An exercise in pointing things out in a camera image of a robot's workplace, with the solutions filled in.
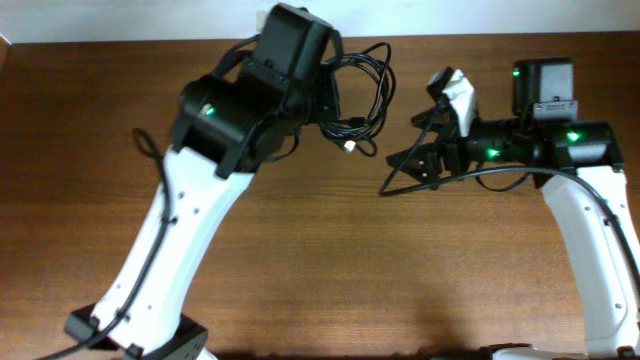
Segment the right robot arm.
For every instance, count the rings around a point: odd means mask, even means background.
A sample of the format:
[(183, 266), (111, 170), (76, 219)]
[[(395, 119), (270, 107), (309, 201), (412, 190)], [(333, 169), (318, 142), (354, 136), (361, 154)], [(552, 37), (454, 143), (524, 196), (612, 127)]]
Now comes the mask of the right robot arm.
[(460, 70), (436, 73), (421, 133), (387, 157), (414, 189), (513, 173), (532, 180), (563, 237), (583, 308), (587, 359), (639, 355), (639, 241), (628, 209), (624, 159), (612, 127), (580, 121), (567, 57), (516, 61), (512, 117), (481, 118)]

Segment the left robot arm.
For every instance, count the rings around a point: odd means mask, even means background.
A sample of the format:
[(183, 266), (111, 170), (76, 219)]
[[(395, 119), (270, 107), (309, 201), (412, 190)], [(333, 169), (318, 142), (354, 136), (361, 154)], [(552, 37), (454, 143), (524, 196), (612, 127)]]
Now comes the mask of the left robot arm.
[(218, 227), (258, 168), (315, 114), (323, 56), (339, 32), (280, 3), (261, 31), (182, 91), (171, 144), (160, 152), (136, 130), (160, 185), (128, 257), (103, 298), (65, 324), (76, 350), (122, 350), (128, 359), (210, 357), (207, 329), (183, 305)]

